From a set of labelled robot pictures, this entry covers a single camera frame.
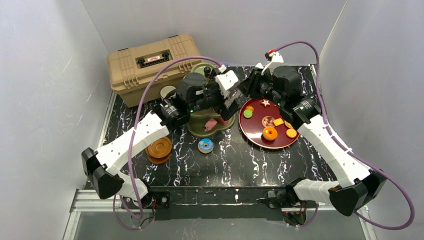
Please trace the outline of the green three-tier serving stand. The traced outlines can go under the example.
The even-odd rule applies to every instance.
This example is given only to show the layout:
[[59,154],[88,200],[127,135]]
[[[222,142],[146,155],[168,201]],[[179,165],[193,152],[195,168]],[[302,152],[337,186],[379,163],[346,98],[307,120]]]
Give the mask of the green three-tier serving stand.
[[[182,91],[182,94],[184,97],[187,97],[189,95],[189,91],[192,91],[191,84],[194,84],[194,89],[197,91],[200,91],[199,97],[203,97],[202,89],[199,87],[200,83],[208,85],[208,82],[210,80],[210,74],[213,72],[213,68],[215,66],[211,63],[201,62],[196,65],[194,65],[191,68],[191,71],[186,74],[183,79],[179,83],[178,90]],[[204,132],[204,125],[205,123],[210,119],[214,118],[217,120],[217,125],[213,128],[213,130],[209,132]],[[235,123],[235,117],[232,116],[230,119],[228,119],[227,125],[222,125],[219,122],[219,118],[222,118],[221,115],[219,115],[213,108],[208,108],[205,110],[194,112],[190,115],[190,120],[186,124],[186,127],[188,131],[199,138],[210,138],[217,132],[225,131],[233,126]]]

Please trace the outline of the orange glazed donut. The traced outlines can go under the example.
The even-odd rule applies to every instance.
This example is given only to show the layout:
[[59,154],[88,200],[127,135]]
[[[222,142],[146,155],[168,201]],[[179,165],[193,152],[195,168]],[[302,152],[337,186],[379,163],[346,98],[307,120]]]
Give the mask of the orange glazed donut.
[[274,141],[278,137],[278,131],[271,126],[266,126],[262,131],[262,136],[267,141]]

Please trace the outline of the pink swirl roll cake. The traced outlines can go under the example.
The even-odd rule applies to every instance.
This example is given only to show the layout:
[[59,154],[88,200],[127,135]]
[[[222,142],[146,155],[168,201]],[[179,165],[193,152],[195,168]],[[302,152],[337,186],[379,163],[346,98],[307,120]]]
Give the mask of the pink swirl roll cake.
[[214,118],[210,118],[203,126],[203,130],[205,133],[210,132],[214,129],[214,127],[218,124],[217,120]]

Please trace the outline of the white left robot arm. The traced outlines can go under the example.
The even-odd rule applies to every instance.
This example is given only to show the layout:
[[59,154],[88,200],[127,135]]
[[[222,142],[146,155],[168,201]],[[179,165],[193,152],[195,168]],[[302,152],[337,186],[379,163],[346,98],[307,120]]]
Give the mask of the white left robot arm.
[[153,142],[187,124],[193,113],[214,109],[225,121],[230,119],[240,108],[237,98],[241,93],[234,90],[239,83],[232,70],[211,79],[189,73],[136,126],[96,150],[83,150],[83,171],[98,197],[108,199],[118,194],[142,199],[148,193],[147,186],[133,174],[123,174],[121,168]]

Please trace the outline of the pink sprinkled cake slice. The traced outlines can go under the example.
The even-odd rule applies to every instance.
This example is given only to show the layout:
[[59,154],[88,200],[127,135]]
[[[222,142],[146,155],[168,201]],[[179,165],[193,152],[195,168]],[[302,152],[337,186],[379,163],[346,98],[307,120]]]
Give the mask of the pink sprinkled cake slice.
[[228,122],[229,122],[228,120],[224,120],[222,117],[220,117],[218,120],[219,120],[219,122],[220,122],[222,125],[224,125],[224,126],[225,126],[225,125],[227,125],[227,124],[228,124]]

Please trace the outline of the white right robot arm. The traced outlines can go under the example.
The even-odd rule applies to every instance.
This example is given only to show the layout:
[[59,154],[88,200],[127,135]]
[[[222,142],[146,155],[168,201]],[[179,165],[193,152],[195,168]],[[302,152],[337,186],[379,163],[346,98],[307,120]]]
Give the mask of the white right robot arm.
[[239,89],[247,97],[276,105],[283,120],[312,144],[336,176],[335,181],[292,181],[285,188],[293,200],[331,204],[349,217],[377,196],[386,177],[353,158],[347,147],[340,147],[341,141],[329,133],[316,99],[302,94],[301,77],[291,66],[281,65],[273,71],[254,67]]

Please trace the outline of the blue frosted donut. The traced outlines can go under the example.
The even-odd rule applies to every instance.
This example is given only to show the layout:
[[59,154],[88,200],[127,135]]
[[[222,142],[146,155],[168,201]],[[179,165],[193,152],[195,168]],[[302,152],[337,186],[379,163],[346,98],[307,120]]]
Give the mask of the blue frosted donut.
[[198,150],[203,153],[203,154],[209,154],[213,151],[214,149],[214,143],[212,140],[210,140],[209,138],[202,138],[198,145]]

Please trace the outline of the red round lacquer tray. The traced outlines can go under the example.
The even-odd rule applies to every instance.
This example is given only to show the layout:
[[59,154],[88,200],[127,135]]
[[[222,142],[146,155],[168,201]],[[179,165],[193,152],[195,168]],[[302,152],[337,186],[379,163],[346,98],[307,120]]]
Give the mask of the red round lacquer tray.
[[[243,135],[253,144],[269,150],[282,149],[295,143],[300,134],[297,132],[296,138],[289,138],[286,136],[286,130],[289,128],[286,127],[285,124],[275,127],[273,125],[273,120],[282,118],[280,116],[280,109],[270,100],[270,106],[263,107],[261,105],[263,99],[264,98],[250,99],[241,108],[238,122]],[[253,116],[250,119],[246,119],[243,116],[243,111],[247,106],[254,107]],[[265,127],[274,127],[278,132],[277,139],[273,141],[265,140],[262,136]]]

